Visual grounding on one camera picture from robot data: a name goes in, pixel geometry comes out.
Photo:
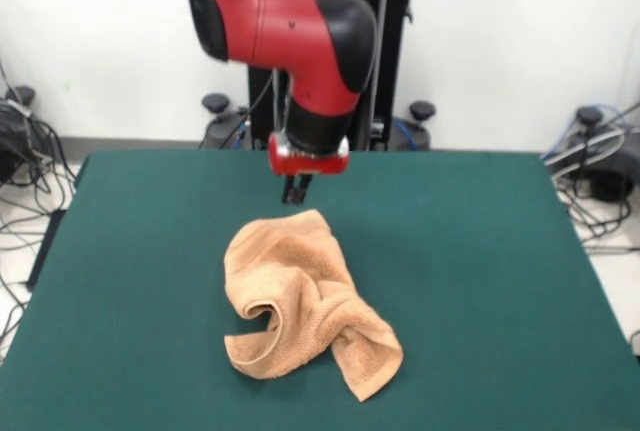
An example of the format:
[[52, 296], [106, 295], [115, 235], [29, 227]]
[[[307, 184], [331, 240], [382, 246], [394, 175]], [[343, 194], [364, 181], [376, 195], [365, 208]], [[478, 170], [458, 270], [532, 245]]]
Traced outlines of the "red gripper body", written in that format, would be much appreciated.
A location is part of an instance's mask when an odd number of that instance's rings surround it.
[[268, 140], [267, 155], [275, 175], [338, 175], [347, 168], [350, 148], [347, 138], [343, 138], [336, 152], [314, 155], [294, 147], [283, 132], [274, 132]]

